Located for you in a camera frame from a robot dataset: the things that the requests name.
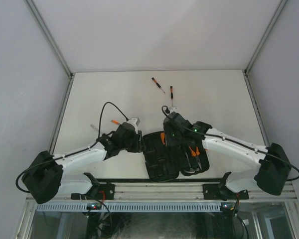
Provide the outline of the black plastic tool case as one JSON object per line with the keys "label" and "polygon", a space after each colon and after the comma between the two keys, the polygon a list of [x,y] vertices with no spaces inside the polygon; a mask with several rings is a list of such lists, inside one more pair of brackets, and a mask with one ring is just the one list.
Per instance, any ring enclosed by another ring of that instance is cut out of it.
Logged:
{"label": "black plastic tool case", "polygon": [[[162,144],[160,134],[162,131],[154,132],[143,136],[145,149],[145,165],[149,179],[153,182],[165,182],[176,179],[181,173],[181,169],[187,166],[188,155],[190,157],[189,146],[166,146]],[[209,170],[210,164],[206,150],[199,148],[202,173]]]}

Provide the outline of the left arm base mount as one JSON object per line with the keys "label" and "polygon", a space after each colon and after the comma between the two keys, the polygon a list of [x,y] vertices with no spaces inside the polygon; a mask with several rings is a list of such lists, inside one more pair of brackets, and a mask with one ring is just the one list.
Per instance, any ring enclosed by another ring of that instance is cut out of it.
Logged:
{"label": "left arm base mount", "polygon": [[91,173],[83,173],[83,179],[87,180],[88,190],[86,193],[72,193],[72,200],[92,200],[97,199],[102,202],[113,200],[115,195],[115,185],[112,183],[100,183]]}

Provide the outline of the small claw hammer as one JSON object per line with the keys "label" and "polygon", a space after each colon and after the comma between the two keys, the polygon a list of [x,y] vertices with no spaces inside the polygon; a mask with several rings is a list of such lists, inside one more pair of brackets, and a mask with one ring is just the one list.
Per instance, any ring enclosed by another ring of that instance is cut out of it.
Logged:
{"label": "small claw hammer", "polygon": [[187,160],[187,166],[184,166],[181,169],[181,173],[184,176],[191,176],[191,175],[197,175],[199,173],[202,173],[202,165],[199,157],[194,156],[194,157],[189,157],[188,155],[186,156]]}

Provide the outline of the orange handled needle-nose pliers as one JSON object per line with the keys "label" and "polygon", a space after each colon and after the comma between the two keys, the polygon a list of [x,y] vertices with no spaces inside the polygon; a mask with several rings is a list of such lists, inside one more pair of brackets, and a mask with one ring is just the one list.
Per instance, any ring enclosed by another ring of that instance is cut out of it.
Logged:
{"label": "orange handled needle-nose pliers", "polygon": [[201,161],[200,161],[200,151],[199,151],[199,148],[196,146],[196,147],[191,147],[189,146],[189,151],[190,151],[190,164],[191,164],[191,167],[194,169],[194,170],[202,170],[202,165],[201,165]]}

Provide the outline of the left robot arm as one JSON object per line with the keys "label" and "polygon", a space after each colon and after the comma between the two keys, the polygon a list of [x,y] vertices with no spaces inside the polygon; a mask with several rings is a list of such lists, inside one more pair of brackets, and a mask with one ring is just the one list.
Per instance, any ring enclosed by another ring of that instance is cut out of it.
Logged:
{"label": "left robot arm", "polygon": [[142,132],[138,130],[140,120],[131,118],[109,133],[103,134],[92,144],[79,150],[52,155],[40,152],[31,165],[21,174],[22,182],[36,203],[44,204],[57,195],[83,194],[94,199],[99,194],[97,180],[91,173],[72,176],[71,172],[91,163],[103,162],[125,150],[142,152]]}

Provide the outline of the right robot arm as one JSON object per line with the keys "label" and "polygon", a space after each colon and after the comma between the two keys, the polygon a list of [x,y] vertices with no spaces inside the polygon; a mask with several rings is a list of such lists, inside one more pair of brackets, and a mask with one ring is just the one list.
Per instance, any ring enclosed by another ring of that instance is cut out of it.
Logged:
{"label": "right robot arm", "polygon": [[166,146],[184,145],[190,157],[198,159],[206,151],[225,154],[249,166],[243,172],[226,172],[218,184],[223,198],[229,199],[244,190],[259,188],[281,195],[291,171],[283,148],[275,143],[256,145],[226,135],[211,125],[198,121],[191,124],[179,113],[171,112],[163,121]]}

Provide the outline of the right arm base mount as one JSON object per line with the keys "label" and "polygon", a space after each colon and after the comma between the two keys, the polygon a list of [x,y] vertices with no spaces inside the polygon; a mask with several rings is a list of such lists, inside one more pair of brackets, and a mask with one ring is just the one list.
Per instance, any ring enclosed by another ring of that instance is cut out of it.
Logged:
{"label": "right arm base mount", "polygon": [[204,200],[248,200],[249,194],[247,190],[235,193],[225,186],[225,180],[228,179],[230,174],[231,172],[226,172],[219,183],[203,184],[202,189]]}

